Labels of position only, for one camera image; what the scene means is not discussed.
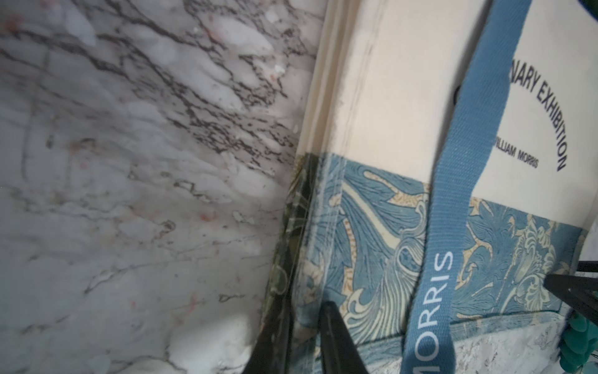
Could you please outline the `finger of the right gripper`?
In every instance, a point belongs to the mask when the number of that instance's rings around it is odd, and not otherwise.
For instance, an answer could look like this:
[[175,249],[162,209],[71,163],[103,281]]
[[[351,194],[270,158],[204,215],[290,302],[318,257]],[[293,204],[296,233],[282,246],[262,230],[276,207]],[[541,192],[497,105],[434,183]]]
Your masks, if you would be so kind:
[[548,274],[543,286],[577,313],[597,325],[597,279],[576,275]]

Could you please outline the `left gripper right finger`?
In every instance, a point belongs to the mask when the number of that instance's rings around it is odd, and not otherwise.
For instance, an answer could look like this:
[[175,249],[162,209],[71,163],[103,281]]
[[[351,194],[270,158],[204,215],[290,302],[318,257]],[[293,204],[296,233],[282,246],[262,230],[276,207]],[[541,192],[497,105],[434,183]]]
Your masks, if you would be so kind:
[[319,312],[322,372],[368,374],[345,322],[334,302],[324,302]]

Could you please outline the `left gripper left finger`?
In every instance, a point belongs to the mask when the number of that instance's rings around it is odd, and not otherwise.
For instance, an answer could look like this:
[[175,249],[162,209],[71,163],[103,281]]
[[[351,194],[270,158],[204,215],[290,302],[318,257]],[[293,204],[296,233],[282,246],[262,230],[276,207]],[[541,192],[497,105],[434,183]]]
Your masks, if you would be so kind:
[[288,372],[292,339],[291,296],[275,297],[274,307],[260,332],[243,374]]

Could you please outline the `cream bag green handles floral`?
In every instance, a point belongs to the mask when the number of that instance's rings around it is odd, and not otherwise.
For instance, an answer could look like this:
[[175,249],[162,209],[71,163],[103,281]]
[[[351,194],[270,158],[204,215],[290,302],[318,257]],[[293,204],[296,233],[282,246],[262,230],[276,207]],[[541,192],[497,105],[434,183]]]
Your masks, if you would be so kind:
[[322,157],[307,153],[296,157],[291,184],[284,202],[279,235],[274,248],[273,264],[269,272],[263,302],[261,322],[264,324],[275,308],[280,306],[277,296],[293,291],[293,276],[305,226],[308,222],[311,198],[318,179]]

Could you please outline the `cream bag blue floral pattern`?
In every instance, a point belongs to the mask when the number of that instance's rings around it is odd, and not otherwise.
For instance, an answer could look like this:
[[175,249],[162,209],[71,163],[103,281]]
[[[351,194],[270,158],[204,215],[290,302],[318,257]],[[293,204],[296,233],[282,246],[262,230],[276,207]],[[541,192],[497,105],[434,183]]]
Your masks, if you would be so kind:
[[362,360],[549,324],[597,213],[597,15],[583,1],[331,1],[299,152],[317,165],[292,373],[320,306]]

